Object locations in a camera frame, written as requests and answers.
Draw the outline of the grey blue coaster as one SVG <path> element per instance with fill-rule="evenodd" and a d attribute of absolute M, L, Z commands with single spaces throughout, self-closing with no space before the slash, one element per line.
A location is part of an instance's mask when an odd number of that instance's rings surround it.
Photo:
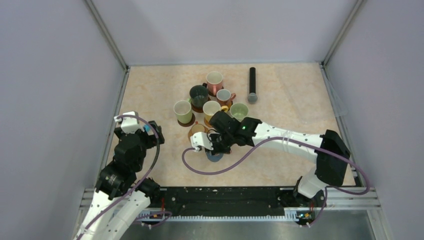
<path fill-rule="evenodd" d="M 210 154 L 209 152 L 206 153 L 207 159 L 213 163 L 219 162 L 223 158 L 223 156 L 224 156 L 223 153 L 218 153 L 218 154 Z"/>

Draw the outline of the small yellow cup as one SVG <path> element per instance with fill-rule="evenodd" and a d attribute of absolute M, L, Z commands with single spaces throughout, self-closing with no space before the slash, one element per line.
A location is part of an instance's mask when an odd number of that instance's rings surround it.
<path fill-rule="evenodd" d="M 196 121 L 195 124 L 191 127 L 191 129 L 188 132 L 188 138 L 192 137 L 195 133 L 199 133 L 199 132 L 207 133 L 208 130 L 209 129 L 205 125 L 198 123 Z"/>

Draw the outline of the light green mug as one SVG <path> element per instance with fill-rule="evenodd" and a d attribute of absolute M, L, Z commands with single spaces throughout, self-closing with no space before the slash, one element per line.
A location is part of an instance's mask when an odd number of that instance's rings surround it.
<path fill-rule="evenodd" d="M 230 115 L 241 122 L 249 115 L 249 108 L 244 103 L 234 103 L 229 109 Z"/>

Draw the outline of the yellow mug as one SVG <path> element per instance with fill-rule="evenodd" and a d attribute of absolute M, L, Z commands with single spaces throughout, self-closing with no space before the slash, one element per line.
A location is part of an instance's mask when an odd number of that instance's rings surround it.
<path fill-rule="evenodd" d="M 229 107 L 226 105 L 221 106 L 217 101 L 207 101 L 202 107 L 204 113 L 204 123 L 209 124 L 209 121 L 213 115 L 217 112 L 224 111 L 225 113 L 229 110 Z"/>

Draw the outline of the dark brown wooden coaster bottom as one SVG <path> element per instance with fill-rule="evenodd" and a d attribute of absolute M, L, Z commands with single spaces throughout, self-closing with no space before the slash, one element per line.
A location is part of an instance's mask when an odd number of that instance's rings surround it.
<path fill-rule="evenodd" d="M 180 120 L 177 120 L 177 123 L 182 126 L 182 127 L 190 127 L 191 125 L 193 125 L 196 121 L 196 116 L 192 115 L 191 119 L 189 122 L 187 123 L 182 123 Z"/>

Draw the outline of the pale green cup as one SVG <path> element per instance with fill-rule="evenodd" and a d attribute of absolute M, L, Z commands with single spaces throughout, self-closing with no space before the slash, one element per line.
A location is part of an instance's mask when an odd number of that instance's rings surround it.
<path fill-rule="evenodd" d="M 180 120 L 182 123 L 188 123 L 192 115 L 194 115 L 191 103 L 188 100 L 177 101 L 173 106 L 173 111 L 177 120 Z"/>

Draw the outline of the small pink cup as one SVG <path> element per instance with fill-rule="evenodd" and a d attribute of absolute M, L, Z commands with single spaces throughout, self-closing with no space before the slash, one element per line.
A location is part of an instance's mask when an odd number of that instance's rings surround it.
<path fill-rule="evenodd" d="M 220 89 L 216 93 L 216 99 L 221 106 L 231 107 L 233 104 L 233 100 L 236 97 L 236 93 L 231 92 L 228 89 Z"/>

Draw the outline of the dark green mug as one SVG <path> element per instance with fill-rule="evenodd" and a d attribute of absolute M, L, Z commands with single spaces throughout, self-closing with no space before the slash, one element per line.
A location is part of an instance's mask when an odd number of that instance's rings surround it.
<path fill-rule="evenodd" d="M 193 86 L 189 91 L 189 96 L 191 104 L 197 109 L 201 109 L 209 101 L 208 89 L 203 85 Z"/>

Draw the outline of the brown ringed wooden coaster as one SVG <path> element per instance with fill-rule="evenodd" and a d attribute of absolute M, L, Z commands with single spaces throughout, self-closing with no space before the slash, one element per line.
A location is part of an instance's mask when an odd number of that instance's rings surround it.
<path fill-rule="evenodd" d="M 191 103 L 190 105 L 191 105 L 191 109 L 194 112 L 196 112 L 196 113 L 203 113 L 204 112 L 204 110 L 203 110 L 204 104 L 196 105 L 194 103 Z"/>

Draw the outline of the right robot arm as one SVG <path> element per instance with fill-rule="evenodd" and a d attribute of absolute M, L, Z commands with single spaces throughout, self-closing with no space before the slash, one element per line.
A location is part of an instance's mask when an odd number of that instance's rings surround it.
<path fill-rule="evenodd" d="M 340 187 L 344 183 L 351 152 L 334 130 L 324 134 L 301 133 L 270 125 L 260 119 L 245 117 L 237 120 L 219 111 L 209 121 L 214 133 L 206 133 L 201 144 L 212 155 L 228 154 L 233 145 L 263 147 L 303 157 L 315 166 L 300 178 L 293 192 L 299 206 L 307 206 L 314 196 L 327 186 Z"/>

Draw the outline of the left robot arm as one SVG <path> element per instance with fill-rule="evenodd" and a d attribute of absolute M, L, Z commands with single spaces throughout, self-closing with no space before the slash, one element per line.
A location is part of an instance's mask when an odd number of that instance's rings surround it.
<path fill-rule="evenodd" d="M 159 152 L 165 142 L 161 126 L 155 121 L 141 125 L 129 115 L 118 123 L 112 161 L 100 171 L 76 240 L 119 240 L 145 208 L 160 202 L 159 185 L 153 180 L 143 178 L 133 183 L 143 169 L 147 150 L 155 148 Z"/>

